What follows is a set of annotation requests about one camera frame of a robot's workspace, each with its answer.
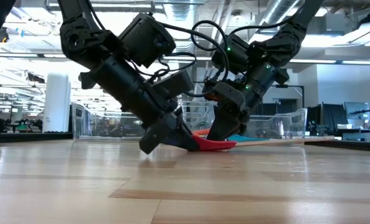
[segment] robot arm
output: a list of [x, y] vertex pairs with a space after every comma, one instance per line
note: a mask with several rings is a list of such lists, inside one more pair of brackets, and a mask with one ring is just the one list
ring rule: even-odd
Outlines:
[[[217, 83], [213, 78], [205, 81], [205, 89], [212, 90], [206, 99], [218, 102], [214, 108], [216, 118], [207, 139], [222, 141], [233, 134], [244, 133], [251, 112], [271, 85], [274, 82], [284, 84], [289, 79], [281, 67], [299, 52], [308, 24], [323, 0], [307, 2], [298, 15], [269, 40], [249, 45], [235, 34], [227, 37], [230, 71], [245, 74], [241, 80]], [[219, 52], [213, 55], [212, 63], [216, 67], [222, 63]]]
[[183, 123], [176, 101], [179, 94], [193, 89], [189, 75], [177, 72], [153, 83], [127, 63], [149, 67], [158, 57], [170, 54], [176, 45], [167, 30], [151, 15], [138, 14], [116, 37], [98, 27], [88, 0], [60, 0], [58, 4], [64, 19], [60, 28], [63, 53], [90, 69], [80, 74], [82, 88], [100, 85], [121, 103], [122, 111], [131, 111], [142, 121], [146, 134], [140, 148], [145, 153], [161, 142], [197, 151], [199, 146]]

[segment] wooden table surface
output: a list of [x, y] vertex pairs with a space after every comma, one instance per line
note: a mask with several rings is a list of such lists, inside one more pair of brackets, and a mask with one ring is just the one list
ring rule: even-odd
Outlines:
[[0, 224], [370, 223], [370, 152], [0, 144]]

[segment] white pillar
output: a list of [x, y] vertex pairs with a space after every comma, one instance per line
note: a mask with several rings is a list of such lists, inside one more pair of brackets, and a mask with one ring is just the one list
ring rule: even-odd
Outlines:
[[70, 80], [67, 73], [50, 72], [45, 92], [42, 132], [67, 132], [70, 111]]

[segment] clear plastic bin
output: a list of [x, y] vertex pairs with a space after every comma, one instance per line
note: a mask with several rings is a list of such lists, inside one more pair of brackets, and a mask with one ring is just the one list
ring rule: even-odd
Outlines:
[[[207, 129], [214, 120], [214, 103], [180, 101], [183, 118], [191, 130]], [[75, 140], [139, 140], [145, 131], [141, 121], [131, 113], [95, 112], [72, 103], [72, 126]]]
[[307, 109], [274, 116], [250, 116], [244, 136], [249, 138], [301, 139], [305, 137]]
[[72, 103], [74, 139], [78, 140], [139, 140], [145, 133], [141, 121], [131, 113], [90, 111]]
[[[208, 129], [214, 121], [214, 102], [181, 101], [183, 119], [191, 130]], [[244, 134], [250, 138], [304, 138], [307, 109], [275, 116], [251, 116]], [[131, 113], [93, 112], [72, 103], [74, 139], [139, 140], [145, 131], [141, 121]]]

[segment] blue cloth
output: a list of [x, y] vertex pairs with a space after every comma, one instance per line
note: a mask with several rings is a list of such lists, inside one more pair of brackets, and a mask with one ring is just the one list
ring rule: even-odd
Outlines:
[[245, 136], [240, 136], [238, 134], [235, 134], [228, 138], [228, 141], [237, 141], [237, 142], [245, 142], [245, 141], [266, 141], [269, 139], [260, 139], [260, 138], [248, 138]]

